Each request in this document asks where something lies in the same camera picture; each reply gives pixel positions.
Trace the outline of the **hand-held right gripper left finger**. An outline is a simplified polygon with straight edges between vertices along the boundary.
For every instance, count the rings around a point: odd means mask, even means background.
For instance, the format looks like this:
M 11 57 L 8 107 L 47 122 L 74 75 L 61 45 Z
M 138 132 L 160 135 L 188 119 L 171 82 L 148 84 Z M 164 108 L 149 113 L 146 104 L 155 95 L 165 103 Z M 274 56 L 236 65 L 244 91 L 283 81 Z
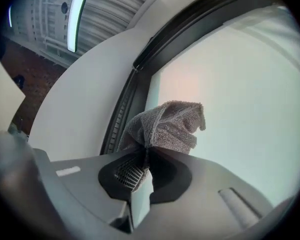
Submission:
M 136 148 L 88 158 L 51 162 L 34 149 L 40 179 L 58 212 L 70 240 L 146 240 L 144 232 L 125 233 L 111 226 L 123 217 L 126 202 L 111 198 L 100 185 L 102 167 L 137 152 Z

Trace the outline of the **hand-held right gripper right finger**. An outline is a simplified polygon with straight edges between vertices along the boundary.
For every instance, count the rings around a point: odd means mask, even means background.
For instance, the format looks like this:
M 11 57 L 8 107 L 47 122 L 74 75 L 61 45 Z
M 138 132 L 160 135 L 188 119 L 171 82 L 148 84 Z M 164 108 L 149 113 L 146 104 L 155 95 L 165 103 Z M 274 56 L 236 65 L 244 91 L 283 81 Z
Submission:
M 164 148 L 157 151 L 186 164 L 192 181 L 174 202 L 151 206 L 134 230 L 134 240 L 224 240 L 242 232 L 219 194 L 222 190 L 233 189 L 257 219 L 274 208 L 260 191 L 216 162 Z

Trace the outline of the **grey cloth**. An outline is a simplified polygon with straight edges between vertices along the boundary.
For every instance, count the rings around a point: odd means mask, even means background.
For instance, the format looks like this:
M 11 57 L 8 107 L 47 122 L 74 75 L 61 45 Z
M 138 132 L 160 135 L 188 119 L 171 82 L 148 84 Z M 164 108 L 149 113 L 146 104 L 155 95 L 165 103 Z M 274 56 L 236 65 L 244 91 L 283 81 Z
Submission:
M 141 157 L 132 159 L 116 178 L 135 192 L 148 174 L 155 176 L 159 167 L 169 169 L 151 148 L 164 148 L 188 155 L 197 145 L 194 133 L 206 128 L 204 108 L 201 103 L 167 101 L 133 117 L 125 126 L 118 151 L 143 148 Z

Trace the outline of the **frosted window glass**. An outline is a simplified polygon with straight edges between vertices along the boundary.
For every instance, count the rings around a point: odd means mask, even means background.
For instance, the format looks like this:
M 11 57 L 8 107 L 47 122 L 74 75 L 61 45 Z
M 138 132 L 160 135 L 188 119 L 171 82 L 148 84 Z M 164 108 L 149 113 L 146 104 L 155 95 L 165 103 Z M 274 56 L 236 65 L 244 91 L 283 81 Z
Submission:
M 273 5 L 213 31 L 152 76 L 145 109 L 203 105 L 192 156 L 214 161 L 276 206 L 300 184 L 300 29 Z

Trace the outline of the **ceiling light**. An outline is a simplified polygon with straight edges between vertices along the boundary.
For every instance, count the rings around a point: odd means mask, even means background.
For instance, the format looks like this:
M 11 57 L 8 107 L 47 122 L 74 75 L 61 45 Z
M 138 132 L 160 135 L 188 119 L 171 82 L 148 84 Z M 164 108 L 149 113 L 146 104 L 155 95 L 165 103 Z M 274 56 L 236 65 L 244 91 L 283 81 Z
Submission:
M 67 49 L 75 53 L 77 50 L 78 31 L 86 0 L 71 0 L 67 23 Z

